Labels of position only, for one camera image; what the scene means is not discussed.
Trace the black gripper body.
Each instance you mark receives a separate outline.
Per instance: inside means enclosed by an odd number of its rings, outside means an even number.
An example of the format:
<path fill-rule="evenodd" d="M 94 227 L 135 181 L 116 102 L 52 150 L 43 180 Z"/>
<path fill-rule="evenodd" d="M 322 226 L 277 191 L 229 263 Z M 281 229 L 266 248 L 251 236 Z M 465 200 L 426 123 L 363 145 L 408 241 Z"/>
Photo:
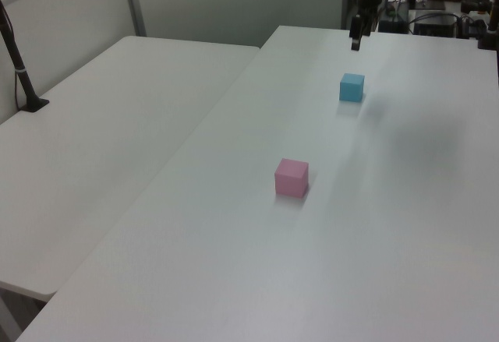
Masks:
<path fill-rule="evenodd" d="M 374 16 L 377 13 L 381 0 L 356 0 L 360 16 Z"/>

